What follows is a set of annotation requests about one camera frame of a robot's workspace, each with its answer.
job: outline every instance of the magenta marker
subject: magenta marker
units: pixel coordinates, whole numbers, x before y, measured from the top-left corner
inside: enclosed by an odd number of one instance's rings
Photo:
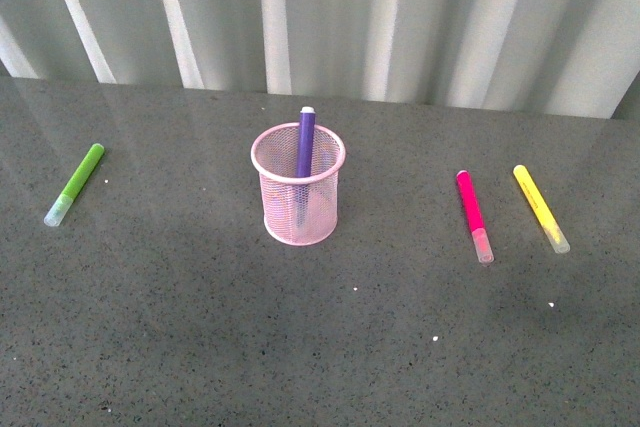
[[[471,231],[471,237],[473,237],[473,244],[476,247],[478,260],[481,264],[490,264],[493,262],[493,252],[491,251],[487,231],[484,228],[480,205],[478,204],[476,193],[473,190],[471,176],[466,170],[461,170],[458,172],[456,179],[458,180],[458,188],[460,189],[464,210],[467,213],[469,230]]]

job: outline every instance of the curtain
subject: curtain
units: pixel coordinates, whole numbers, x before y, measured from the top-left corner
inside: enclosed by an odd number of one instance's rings
[[[640,119],[640,0],[0,0],[0,75]]]

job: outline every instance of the pen holder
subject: pen holder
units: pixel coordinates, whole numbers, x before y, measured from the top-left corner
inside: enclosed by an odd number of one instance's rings
[[[315,126],[311,176],[296,178],[298,123],[264,132],[251,147],[260,173],[264,225],[280,242],[311,245],[326,239],[338,222],[338,171],[346,151],[329,129]]]

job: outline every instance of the clear marker cap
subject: clear marker cap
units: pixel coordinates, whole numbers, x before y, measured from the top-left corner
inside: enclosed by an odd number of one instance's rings
[[[481,264],[490,264],[493,262],[493,252],[491,251],[491,244],[489,244],[489,237],[485,229],[476,229],[471,233],[473,237],[473,245],[476,247],[476,254]]]
[[[569,252],[569,242],[567,242],[567,239],[560,230],[560,226],[556,222],[551,225],[546,225],[544,227],[544,233],[547,234],[547,239],[551,242],[551,247],[553,247],[556,254],[566,254]]]
[[[68,195],[60,194],[49,212],[44,218],[44,223],[49,227],[57,227],[67,214],[69,207],[73,204],[73,199]]]

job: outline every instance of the table surface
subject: table surface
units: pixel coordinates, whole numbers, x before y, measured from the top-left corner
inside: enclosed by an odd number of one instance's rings
[[[290,247],[249,151],[303,105],[347,159],[335,232]],[[638,123],[9,78],[0,114],[2,425],[639,425]]]

